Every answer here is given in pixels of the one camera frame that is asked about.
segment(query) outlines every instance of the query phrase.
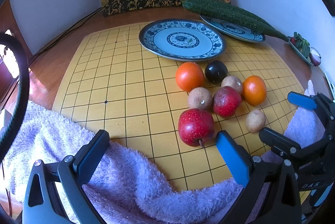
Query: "bitter melon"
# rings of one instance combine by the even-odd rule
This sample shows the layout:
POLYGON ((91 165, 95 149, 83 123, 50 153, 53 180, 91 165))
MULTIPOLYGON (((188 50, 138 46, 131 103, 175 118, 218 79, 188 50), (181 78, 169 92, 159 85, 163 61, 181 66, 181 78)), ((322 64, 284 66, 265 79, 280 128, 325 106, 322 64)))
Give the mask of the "bitter melon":
POLYGON ((289 41, 287 36, 257 15, 219 0, 185 0, 182 4, 185 9, 194 13, 231 22, 261 34, 289 41))

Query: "plate rim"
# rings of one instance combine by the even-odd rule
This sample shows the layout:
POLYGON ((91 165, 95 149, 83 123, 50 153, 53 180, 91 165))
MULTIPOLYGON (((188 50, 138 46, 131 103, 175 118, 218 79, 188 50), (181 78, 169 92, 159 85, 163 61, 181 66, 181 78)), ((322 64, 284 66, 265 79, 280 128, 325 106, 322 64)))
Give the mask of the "plate rim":
POLYGON ((248 43, 263 43, 263 42, 265 41, 265 39, 266 39, 264 34, 261 34, 262 37, 263 37, 263 40, 255 41, 255 40, 250 40, 250 39, 246 39, 246 38, 243 38, 243 37, 239 37, 239 36, 234 35, 234 34, 227 33, 227 32, 225 32, 224 30, 220 29, 219 27, 217 27, 217 26, 211 24, 209 21, 207 21, 206 19, 204 19, 204 17, 207 17, 207 16, 200 15, 200 18, 201 18, 203 21, 205 21, 206 24, 209 24, 210 26, 216 28, 216 29, 219 30, 220 32, 226 34, 227 36, 233 37, 233 38, 235 38, 235 39, 239 39, 239 40, 242 40, 242 41, 245 41, 245 42, 248 42, 248 43))
POLYGON ((196 23, 196 24, 203 24, 205 25, 204 23, 200 22, 200 21, 197 21, 197 20, 190 20, 190 19, 178 19, 178 18, 169 18, 169 19, 162 19, 162 20, 157 20, 157 21, 153 21, 149 24, 147 24, 145 27, 142 28, 142 30, 140 30, 140 33, 138 34, 138 40, 140 41, 140 44, 145 48, 147 49, 148 51, 160 56, 160 57, 164 57, 164 58, 167 58, 167 59, 171 59, 171 60, 177 60, 177 61, 193 61, 193 62, 199 62, 199 61, 206 61, 206 60, 210 60, 210 59, 213 59, 213 58, 216 58, 218 57, 219 55, 221 55, 227 48, 227 42, 225 40, 225 38, 219 33, 217 32, 216 30, 214 30, 213 28, 209 27, 209 26, 206 26, 207 28, 209 28, 210 30, 212 30, 214 33, 216 33, 222 40, 222 50, 214 55, 214 56, 211 56, 209 58, 202 58, 202 59, 180 59, 180 58, 172 58, 172 57, 168 57, 168 56, 163 56, 161 53, 157 53, 155 52, 154 50, 152 49, 149 49, 147 47, 144 46, 144 44, 142 43, 142 40, 141 38, 143 38, 143 34, 145 33, 145 31, 147 31, 147 29, 149 29, 150 27, 152 27, 154 24, 157 24, 157 23, 161 23, 161 22, 166 22, 166 21, 188 21, 188 22, 192 22, 192 23, 196 23))
POLYGON ((298 56, 304 61, 306 62, 309 66, 312 66, 312 67, 317 67, 315 66, 312 62, 310 62, 307 58, 305 58, 302 53, 293 45, 293 43, 291 43, 289 41, 291 47, 293 48, 293 50, 298 54, 298 56))

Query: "fluffy towel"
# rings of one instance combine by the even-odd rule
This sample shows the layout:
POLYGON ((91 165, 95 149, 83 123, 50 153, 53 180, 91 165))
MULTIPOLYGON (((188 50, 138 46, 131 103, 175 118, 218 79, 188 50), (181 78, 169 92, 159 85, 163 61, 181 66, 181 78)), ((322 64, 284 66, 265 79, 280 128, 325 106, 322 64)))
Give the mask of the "fluffy towel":
MULTIPOLYGON (((314 94, 311 81, 305 94, 314 94)), ((319 140, 322 133, 323 126, 316 115, 299 108, 285 135, 305 147, 319 140)), ((75 155, 93 136, 58 113, 29 102, 20 132, 6 156, 6 187, 23 202, 35 160, 53 163, 75 155)), ((273 157, 271 153, 264 156, 268 160, 273 157)), ((83 189, 107 223, 214 224, 229 210, 242 186, 228 179, 212 187, 177 193, 141 153, 110 142, 83 189)), ((62 187, 58 191, 70 220, 78 223, 62 187)))

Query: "window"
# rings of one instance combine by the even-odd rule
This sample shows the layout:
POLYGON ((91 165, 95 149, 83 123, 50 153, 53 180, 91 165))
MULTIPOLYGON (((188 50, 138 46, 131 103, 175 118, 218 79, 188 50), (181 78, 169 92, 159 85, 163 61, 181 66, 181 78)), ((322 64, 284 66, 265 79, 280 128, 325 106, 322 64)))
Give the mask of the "window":
MULTIPOLYGON (((12 32, 9 29, 5 32, 5 34, 12 36, 12 32)), ((0 44, 0 62, 1 61, 5 63, 12 77, 17 78, 19 75, 19 66, 17 65, 16 58, 10 49, 0 44)))

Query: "tangerine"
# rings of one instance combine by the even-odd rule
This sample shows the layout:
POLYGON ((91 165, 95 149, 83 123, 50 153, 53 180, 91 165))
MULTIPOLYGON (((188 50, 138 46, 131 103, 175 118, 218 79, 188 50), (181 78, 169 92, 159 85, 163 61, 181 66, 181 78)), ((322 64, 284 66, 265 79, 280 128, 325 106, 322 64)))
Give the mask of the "tangerine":
POLYGON ((185 62, 177 69, 175 81, 183 91, 190 92, 201 87, 204 83, 204 73, 200 66, 194 62, 185 62))
POLYGON ((252 75, 243 82, 243 98, 253 106, 259 105, 266 99, 266 85, 259 76, 252 75))

